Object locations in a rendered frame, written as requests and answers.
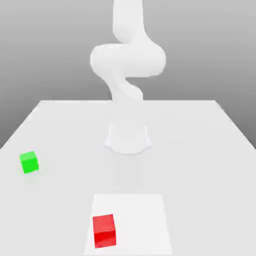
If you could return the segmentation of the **small red cube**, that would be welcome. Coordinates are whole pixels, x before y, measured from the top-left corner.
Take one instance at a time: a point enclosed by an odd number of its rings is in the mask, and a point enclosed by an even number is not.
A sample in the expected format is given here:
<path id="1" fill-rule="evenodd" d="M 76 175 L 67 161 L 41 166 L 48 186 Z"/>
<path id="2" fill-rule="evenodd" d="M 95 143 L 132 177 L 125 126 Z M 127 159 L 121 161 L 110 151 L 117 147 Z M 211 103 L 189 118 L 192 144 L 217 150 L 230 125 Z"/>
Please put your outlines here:
<path id="1" fill-rule="evenodd" d="M 116 226 L 113 214 L 99 215 L 92 218 L 94 246 L 96 249 L 117 244 Z"/>

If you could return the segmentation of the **small green cube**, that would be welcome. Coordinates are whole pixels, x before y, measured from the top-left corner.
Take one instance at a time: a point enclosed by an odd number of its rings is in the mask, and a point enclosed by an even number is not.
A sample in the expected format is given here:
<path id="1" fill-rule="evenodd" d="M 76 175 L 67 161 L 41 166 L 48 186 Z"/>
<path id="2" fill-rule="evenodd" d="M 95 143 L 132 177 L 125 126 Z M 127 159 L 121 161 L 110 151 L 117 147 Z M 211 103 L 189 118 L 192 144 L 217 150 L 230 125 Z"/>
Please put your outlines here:
<path id="1" fill-rule="evenodd" d="M 29 151 L 19 155 L 22 170 L 25 174 L 39 170 L 39 163 L 36 153 Z"/>

